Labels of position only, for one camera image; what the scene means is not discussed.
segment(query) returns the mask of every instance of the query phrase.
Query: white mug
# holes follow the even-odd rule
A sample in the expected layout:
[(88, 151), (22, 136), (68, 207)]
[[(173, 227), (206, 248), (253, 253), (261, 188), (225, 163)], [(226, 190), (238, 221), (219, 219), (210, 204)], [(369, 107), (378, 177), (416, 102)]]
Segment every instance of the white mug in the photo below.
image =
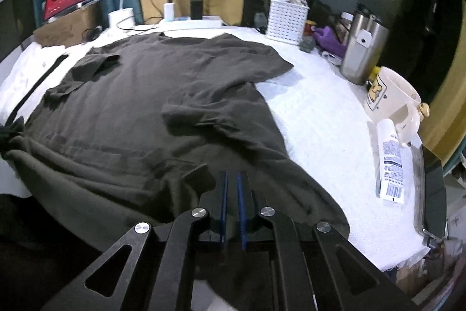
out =
[(367, 93), (364, 109), (374, 123), (391, 119), (400, 144), (407, 143), (419, 131), (423, 112), (418, 108), (421, 97), (401, 75), (383, 66)]

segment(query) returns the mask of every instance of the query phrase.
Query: white tube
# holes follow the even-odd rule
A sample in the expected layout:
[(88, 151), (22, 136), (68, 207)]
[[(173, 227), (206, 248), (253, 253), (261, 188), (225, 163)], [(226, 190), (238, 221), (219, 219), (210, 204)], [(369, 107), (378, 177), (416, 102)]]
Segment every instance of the white tube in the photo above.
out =
[(403, 165), (395, 124), (390, 119), (377, 123), (380, 162), (380, 198), (403, 204)]

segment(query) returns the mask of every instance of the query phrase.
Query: white charger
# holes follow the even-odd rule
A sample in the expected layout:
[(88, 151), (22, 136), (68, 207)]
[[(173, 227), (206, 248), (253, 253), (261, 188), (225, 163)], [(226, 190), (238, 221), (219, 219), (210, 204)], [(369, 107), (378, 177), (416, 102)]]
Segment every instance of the white charger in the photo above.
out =
[(175, 20), (175, 4), (172, 0), (167, 0), (164, 4), (164, 19), (166, 22), (172, 22)]

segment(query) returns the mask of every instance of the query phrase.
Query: white sheet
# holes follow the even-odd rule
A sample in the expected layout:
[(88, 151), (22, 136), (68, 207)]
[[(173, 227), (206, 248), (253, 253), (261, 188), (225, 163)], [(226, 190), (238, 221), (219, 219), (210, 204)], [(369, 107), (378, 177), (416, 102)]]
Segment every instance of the white sheet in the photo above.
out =
[[(364, 89), (346, 81), (317, 53), (307, 54), (293, 45), (268, 40), (255, 30), (230, 27), (166, 34), (212, 38), (225, 32), (271, 45), (294, 65), (290, 72), (256, 86), (271, 109), (291, 159), (345, 212), (351, 227), (349, 241), (381, 270), (426, 254), (429, 248), (414, 228), (415, 181), (420, 181), (420, 175), (414, 174), (411, 149), (402, 152), (405, 204), (396, 205), (376, 196), (377, 137), (361, 104)], [(29, 117), (45, 90), (57, 86), (91, 45), (102, 46), (119, 38), (103, 34), (94, 43), (69, 48), (70, 57), (39, 86), (18, 115)], [(23, 66), (20, 73), (27, 77), (29, 67)]]
[(0, 124), (5, 124), (13, 108), (64, 51), (63, 45), (41, 48), (33, 42), (21, 53), (0, 86)]

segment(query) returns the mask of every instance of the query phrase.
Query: small jar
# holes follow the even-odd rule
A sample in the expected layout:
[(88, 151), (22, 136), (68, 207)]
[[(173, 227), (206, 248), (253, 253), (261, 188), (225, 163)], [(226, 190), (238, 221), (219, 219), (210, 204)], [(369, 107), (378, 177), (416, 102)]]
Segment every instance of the small jar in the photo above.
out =
[(306, 20), (306, 24), (304, 24), (304, 31), (302, 33), (303, 36), (312, 36), (315, 31), (316, 22), (311, 20)]

